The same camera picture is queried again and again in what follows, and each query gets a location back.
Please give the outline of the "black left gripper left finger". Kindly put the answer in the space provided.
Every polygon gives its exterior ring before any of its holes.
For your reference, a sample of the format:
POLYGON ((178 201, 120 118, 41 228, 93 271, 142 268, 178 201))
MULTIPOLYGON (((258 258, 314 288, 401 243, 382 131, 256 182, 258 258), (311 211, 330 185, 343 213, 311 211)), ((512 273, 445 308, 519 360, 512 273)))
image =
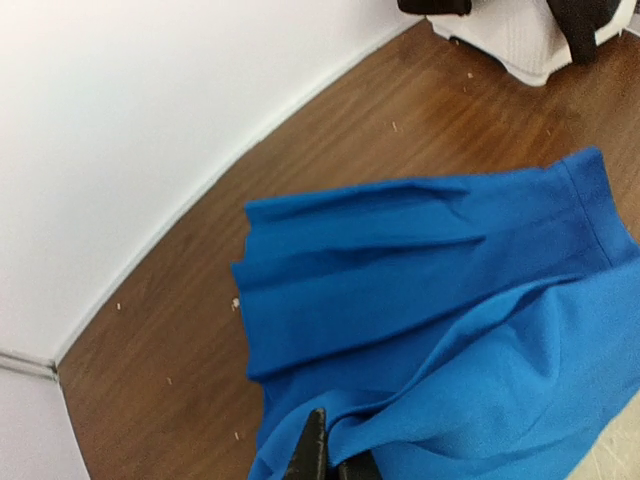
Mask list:
POLYGON ((284 480, 325 480, 328 474, 326 411, 313 410, 302 429, 284 480))

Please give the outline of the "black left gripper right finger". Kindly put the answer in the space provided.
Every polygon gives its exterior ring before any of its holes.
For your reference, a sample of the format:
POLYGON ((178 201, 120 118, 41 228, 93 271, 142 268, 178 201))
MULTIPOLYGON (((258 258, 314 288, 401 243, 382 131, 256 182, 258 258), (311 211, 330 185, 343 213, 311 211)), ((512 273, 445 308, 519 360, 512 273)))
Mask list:
POLYGON ((380 470, 371 452, 362 452, 345 461, 338 467, 339 480, 381 480, 380 470))

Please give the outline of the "blue pleated skirt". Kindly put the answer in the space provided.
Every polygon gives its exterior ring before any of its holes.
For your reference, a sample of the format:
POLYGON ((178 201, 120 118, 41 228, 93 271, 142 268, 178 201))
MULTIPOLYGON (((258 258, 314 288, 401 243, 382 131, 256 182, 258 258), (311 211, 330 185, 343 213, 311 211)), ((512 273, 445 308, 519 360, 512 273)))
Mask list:
POLYGON ((250 202, 232 267, 263 391, 253 479, 309 414, 332 466, 563 479, 639 389, 639 246, 602 153, 250 202))

